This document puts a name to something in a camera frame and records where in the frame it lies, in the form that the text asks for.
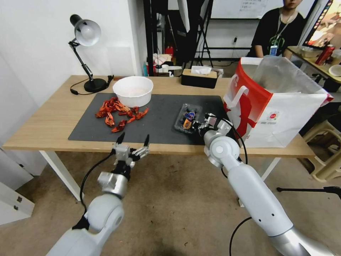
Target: small table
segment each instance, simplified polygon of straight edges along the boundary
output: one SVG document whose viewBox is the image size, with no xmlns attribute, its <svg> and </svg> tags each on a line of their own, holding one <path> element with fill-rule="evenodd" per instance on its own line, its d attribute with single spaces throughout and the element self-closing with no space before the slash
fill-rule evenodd
<svg viewBox="0 0 341 256">
<path fill-rule="evenodd" d="M 112 142 L 74 141 L 68 140 L 69 135 L 91 103 L 95 94 L 74 95 L 70 86 L 86 79 L 86 76 L 71 76 L 34 115 L 3 145 L 9 150 L 38 150 L 62 179 L 68 189 L 80 200 L 80 188 L 69 171 L 59 159 L 55 151 L 110 152 Z M 215 89 L 184 86 L 180 78 L 150 77 L 154 83 L 153 94 L 172 95 L 219 95 L 227 91 L 229 78 L 219 78 Z M 112 84 L 103 92 L 112 92 Z M 77 85 L 79 93 L 85 93 L 83 84 Z M 142 146 L 140 143 L 127 143 L 133 148 Z M 151 154 L 202 154 L 201 145 L 150 144 Z M 286 148 L 248 148 L 248 156 L 264 156 L 271 160 L 264 163 L 263 180 L 269 175 L 281 157 L 309 158 L 314 153 L 300 135 L 297 135 Z"/>
<path fill-rule="evenodd" d="M 302 59 L 304 61 L 304 63 L 301 66 L 301 70 L 304 70 L 307 67 L 307 65 L 309 64 L 313 68 L 320 71 L 325 78 L 330 78 L 333 81 L 335 81 L 336 83 L 341 84 L 341 76 L 333 76 L 328 72 L 328 69 L 331 67 L 330 64 L 325 64 L 325 65 L 315 64 L 315 61 L 317 60 L 318 57 L 304 58 L 301 54 L 301 50 L 300 50 L 299 46 L 289 46 L 288 50 L 291 51 L 294 55 L 296 55 L 297 57 L 299 57 L 300 59 Z"/>
</svg>

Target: plastic container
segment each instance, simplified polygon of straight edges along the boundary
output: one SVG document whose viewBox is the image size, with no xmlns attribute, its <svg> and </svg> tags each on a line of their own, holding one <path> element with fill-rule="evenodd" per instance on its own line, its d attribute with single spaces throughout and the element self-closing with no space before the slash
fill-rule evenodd
<svg viewBox="0 0 341 256">
<path fill-rule="evenodd" d="M 320 55 L 321 53 L 322 53 L 321 50 L 316 50 L 311 47 L 302 46 L 301 48 L 301 54 L 302 54 L 302 57 L 304 58 L 314 58 Z"/>
<path fill-rule="evenodd" d="M 331 66 L 328 72 L 333 76 L 341 76 L 341 65 Z"/>
<path fill-rule="evenodd" d="M 152 96 L 152 80 L 144 76 L 129 76 L 118 80 L 113 85 L 119 101 L 127 107 L 142 107 Z"/>
<path fill-rule="evenodd" d="M 331 61 L 331 65 L 337 65 L 341 62 L 341 50 L 337 49 L 334 50 L 333 53 L 331 54 L 332 57 L 332 61 Z"/>
<path fill-rule="evenodd" d="M 192 127 L 193 120 L 198 120 L 202 112 L 202 107 L 192 104 L 183 104 L 175 121 L 174 128 L 183 133 L 193 134 L 195 129 Z"/>
</svg>

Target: lanyard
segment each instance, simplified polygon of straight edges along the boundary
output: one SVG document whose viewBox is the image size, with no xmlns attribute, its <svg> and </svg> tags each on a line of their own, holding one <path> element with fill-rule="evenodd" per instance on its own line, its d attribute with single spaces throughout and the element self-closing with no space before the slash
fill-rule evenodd
<svg viewBox="0 0 341 256">
<path fill-rule="evenodd" d="M 294 14 L 292 14 L 292 15 L 289 17 L 289 19 L 288 19 L 287 23 L 285 24 L 284 28 L 283 28 L 282 31 L 277 35 L 276 41 L 278 40 L 278 38 L 280 37 L 280 35 L 283 33 L 283 31 L 285 30 L 285 28 L 288 26 L 289 21 L 290 21 L 290 19 L 291 19 L 291 17 L 292 17 L 293 15 L 294 15 Z M 278 18 L 278 27 L 277 27 L 276 34 L 278 33 L 278 30 L 280 30 L 281 17 L 282 17 L 282 14 L 280 13 L 280 17 Z"/>
</svg>

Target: bag handle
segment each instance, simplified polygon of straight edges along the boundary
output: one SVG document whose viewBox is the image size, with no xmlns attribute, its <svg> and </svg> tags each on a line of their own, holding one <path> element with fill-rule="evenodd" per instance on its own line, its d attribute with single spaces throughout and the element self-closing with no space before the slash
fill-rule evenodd
<svg viewBox="0 0 341 256">
<path fill-rule="evenodd" d="M 230 100 L 228 94 L 225 94 L 224 97 L 223 97 L 223 99 L 224 99 L 224 101 L 225 101 L 225 103 L 226 103 L 226 106 L 227 106 L 228 108 L 233 108 L 233 107 L 235 107 L 235 106 L 237 105 L 237 103 L 239 102 L 239 99 L 240 99 L 240 97 L 242 96 L 243 93 L 244 93 L 245 95 L 247 95 L 247 94 L 249 93 L 249 89 L 248 89 L 245 85 L 242 85 L 242 86 L 239 88 L 239 90 L 238 90 L 238 92 L 237 92 L 237 94 L 236 94 L 236 96 L 234 97 L 233 100 Z"/>
</svg>

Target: robotic hand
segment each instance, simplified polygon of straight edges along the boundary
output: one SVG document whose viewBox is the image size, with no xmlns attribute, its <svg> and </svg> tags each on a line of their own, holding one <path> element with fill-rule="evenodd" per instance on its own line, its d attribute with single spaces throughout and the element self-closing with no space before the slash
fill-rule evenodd
<svg viewBox="0 0 341 256">
<path fill-rule="evenodd" d="M 250 165 L 238 161 L 239 146 L 226 136 L 232 127 L 230 122 L 207 114 L 203 124 L 194 121 L 193 126 L 204 137 L 204 151 L 209 161 L 218 168 L 226 168 L 234 191 L 281 254 L 335 256 L 321 243 L 302 235 L 258 173 Z"/>
<path fill-rule="evenodd" d="M 121 144 L 123 138 L 124 133 L 113 145 L 115 169 L 112 172 L 101 172 L 98 177 L 104 194 L 92 200 L 78 224 L 64 233 L 48 252 L 48 256 L 99 256 L 109 235 L 122 222 L 124 211 L 121 200 L 126 194 L 130 169 L 136 161 L 149 153 L 149 135 L 144 146 L 137 150 Z M 90 233 L 89 226 L 98 233 Z"/>
</svg>

